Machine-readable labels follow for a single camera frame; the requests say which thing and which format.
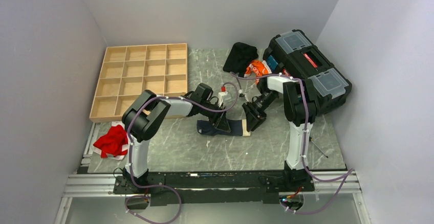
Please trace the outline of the navy underwear beige waistband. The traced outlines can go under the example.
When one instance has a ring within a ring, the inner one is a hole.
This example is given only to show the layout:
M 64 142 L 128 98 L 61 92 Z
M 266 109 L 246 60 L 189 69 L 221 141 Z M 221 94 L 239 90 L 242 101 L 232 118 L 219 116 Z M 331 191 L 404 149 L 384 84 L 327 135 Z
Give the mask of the navy underwear beige waistband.
M 232 137 L 250 137 L 251 132 L 247 131 L 247 122 L 243 120 L 228 120 L 230 132 L 214 128 L 210 122 L 205 120 L 197 121 L 197 131 L 204 136 L 232 136 Z

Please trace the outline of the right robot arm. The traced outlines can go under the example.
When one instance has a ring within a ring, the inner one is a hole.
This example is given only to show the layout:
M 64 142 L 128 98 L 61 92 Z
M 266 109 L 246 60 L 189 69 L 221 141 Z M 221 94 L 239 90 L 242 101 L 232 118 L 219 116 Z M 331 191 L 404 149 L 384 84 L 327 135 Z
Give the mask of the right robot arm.
M 310 79 L 288 77 L 283 74 L 262 76 L 259 85 L 262 88 L 261 95 L 254 101 L 242 105 L 247 130 L 254 131 L 265 122 L 265 110 L 281 94 L 284 114 L 290 129 L 290 147 L 285 159 L 282 184 L 285 189 L 294 191 L 312 180 L 306 152 L 308 138 L 317 115 L 318 100 L 315 87 Z

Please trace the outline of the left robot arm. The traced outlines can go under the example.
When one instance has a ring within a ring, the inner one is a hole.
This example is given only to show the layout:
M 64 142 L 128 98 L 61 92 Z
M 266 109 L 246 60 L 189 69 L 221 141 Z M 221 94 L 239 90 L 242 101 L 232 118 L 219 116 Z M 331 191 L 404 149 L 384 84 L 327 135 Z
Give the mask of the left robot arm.
M 146 89 L 127 109 L 122 116 L 129 138 L 123 176 L 132 192 L 141 193 L 146 189 L 149 143 L 167 116 L 192 117 L 201 114 L 208 118 L 206 123 L 214 130 L 231 132 L 226 109 L 211 103 L 212 94 L 212 88 L 204 83 L 179 97 L 159 96 Z

